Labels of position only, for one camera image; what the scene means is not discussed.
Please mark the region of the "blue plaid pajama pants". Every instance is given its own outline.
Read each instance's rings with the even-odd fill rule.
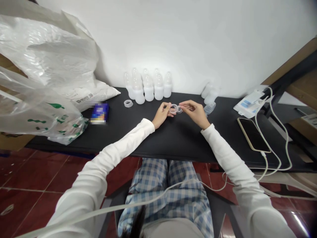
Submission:
[[[140,169],[132,181],[126,204],[149,201],[178,182],[197,179],[192,162],[143,158]],[[118,235],[124,228],[130,230],[133,218],[141,206],[125,209],[118,224]],[[213,237],[211,211],[206,191],[197,181],[182,183],[168,190],[158,200],[146,206],[144,224],[162,218],[187,218],[202,234]]]

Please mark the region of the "green printed plastic bag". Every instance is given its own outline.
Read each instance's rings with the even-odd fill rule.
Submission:
[[[22,102],[0,100],[0,131],[46,136],[68,145],[87,127],[88,119],[67,99],[51,89],[28,90],[16,95]]]

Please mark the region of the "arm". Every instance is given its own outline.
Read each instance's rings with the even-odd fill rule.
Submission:
[[[130,155],[139,144],[153,133],[166,119],[170,104],[162,103],[151,122],[143,119],[121,140],[105,147],[93,160],[87,162],[72,187],[59,199],[55,213],[47,225],[70,220],[97,210],[107,190],[106,176],[123,158]],[[45,237],[93,237],[96,218],[48,233]]]
[[[182,109],[202,128],[220,166],[235,184],[233,188],[239,206],[247,218],[252,237],[295,237],[283,216],[272,207],[270,198],[260,189],[254,173],[245,165],[230,145],[208,122],[203,106],[195,102],[180,103]]]

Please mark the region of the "cardboard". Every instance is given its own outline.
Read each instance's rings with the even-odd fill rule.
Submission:
[[[270,85],[294,68],[303,59],[317,50],[317,37],[310,40],[295,55],[279,67],[262,84]],[[314,70],[292,83],[286,92],[296,97],[309,107],[317,110],[317,70]]]
[[[297,118],[289,124],[299,133],[305,136],[310,142],[317,146],[317,115],[312,114]]]
[[[8,58],[4,57],[2,54],[0,54],[0,66],[26,77],[26,75],[18,67],[16,67]],[[11,95],[17,94],[16,92],[9,90],[1,85],[0,90]],[[0,132],[0,149],[18,151],[26,146],[26,144],[34,137],[34,135],[16,135]]]

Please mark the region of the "left hand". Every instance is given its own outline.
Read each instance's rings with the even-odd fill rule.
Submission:
[[[159,128],[159,126],[163,124],[163,122],[168,116],[174,117],[174,115],[176,115],[176,113],[169,112],[171,105],[172,103],[170,102],[163,102],[161,106],[158,108],[158,111],[156,112],[156,115],[152,121],[155,129]]]

